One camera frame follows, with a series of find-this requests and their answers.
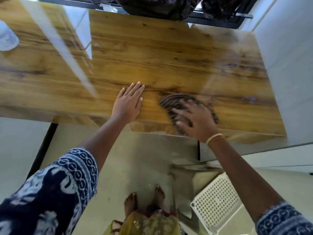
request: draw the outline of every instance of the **person's left arm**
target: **person's left arm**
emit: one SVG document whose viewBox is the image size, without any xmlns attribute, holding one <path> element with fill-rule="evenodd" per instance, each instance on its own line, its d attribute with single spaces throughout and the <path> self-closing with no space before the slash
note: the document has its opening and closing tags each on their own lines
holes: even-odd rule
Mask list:
<svg viewBox="0 0 313 235">
<path fill-rule="evenodd" d="M 72 233 L 96 194 L 98 171 L 124 126 L 139 114 L 144 86 L 119 93 L 112 117 L 97 132 L 32 175 L 0 204 L 0 235 Z"/>
</svg>

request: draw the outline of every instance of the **person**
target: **person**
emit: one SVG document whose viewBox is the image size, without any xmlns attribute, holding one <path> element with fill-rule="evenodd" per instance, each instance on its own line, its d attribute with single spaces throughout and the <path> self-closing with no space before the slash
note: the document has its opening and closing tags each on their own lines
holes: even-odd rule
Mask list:
<svg viewBox="0 0 313 235">
<path fill-rule="evenodd" d="M 141 83 L 122 89 L 111 118 L 98 131 L 46 168 L 37 171 L 0 205 L 0 235 L 71 234 L 90 199 L 96 194 L 98 173 L 124 126 L 139 114 Z M 225 140 L 205 106 L 182 102 L 173 109 L 188 118 L 192 127 L 178 121 L 190 137 L 208 142 L 259 235 L 313 234 L 313 224 L 286 202 Z M 115 221 L 105 233 L 179 235 L 175 214 L 161 209 L 164 192 L 158 186 L 148 214 L 136 210 L 136 194 L 125 201 L 124 222 Z"/>
</svg>

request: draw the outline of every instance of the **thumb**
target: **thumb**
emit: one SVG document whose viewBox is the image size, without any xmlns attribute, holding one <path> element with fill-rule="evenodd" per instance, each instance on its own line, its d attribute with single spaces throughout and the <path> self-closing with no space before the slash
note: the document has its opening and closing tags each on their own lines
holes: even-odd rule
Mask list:
<svg viewBox="0 0 313 235">
<path fill-rule="evenodd" d="M 192 127 L 186 125 L 181 121 L 177 121 L 176 125 L 180 127 L 183 131 L 185 131 L 189 136 L 192 136 Z"/>
<path fill-rule="evenodd" d="M 137 101 L 137 105 L 136 105 L 136 109 L 138 110 L 138 112 L 140 111 L 140 108 L 141 108 L 141 105 L 142 105 L 142 101 L 143 101 L 143 98 L 140 97 Z"/>
</svg>

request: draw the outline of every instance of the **person's left hand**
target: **person's left hand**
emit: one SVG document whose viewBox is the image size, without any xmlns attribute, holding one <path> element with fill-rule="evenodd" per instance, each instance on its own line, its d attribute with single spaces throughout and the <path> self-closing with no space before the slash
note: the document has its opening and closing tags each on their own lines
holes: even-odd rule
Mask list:
<svg viewBox="0 0 313 235">
<path fill-rule="evenodd" d="M 140 87 L 140 82 L 136 85 L 132 83 L 125 91 L 123 88 L 114 103 L 112 116 L 121 117 L 126 124 L 132 122 L 139 114 L 143 98 L 140 97 L 145 86 Z"/>
</svg>

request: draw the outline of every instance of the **blue patterned sleeve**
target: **blue patterned sleeve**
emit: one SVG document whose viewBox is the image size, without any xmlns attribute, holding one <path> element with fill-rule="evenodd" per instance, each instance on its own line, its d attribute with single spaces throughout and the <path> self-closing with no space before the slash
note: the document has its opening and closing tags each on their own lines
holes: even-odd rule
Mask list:
<svg viewBox="0 0 313 235">
<path fill-rule="evenodd" d="M 70 235 L 96 194 L 97 163 L 84 148 L 37 171 L 0 205 L 0 234 Z"/>
<path fill-rule="evenodd" d="M 309 235 L 313 224 L 288 202 L 268 210 L 255 224 L 258 235 Z"/>
</svg>

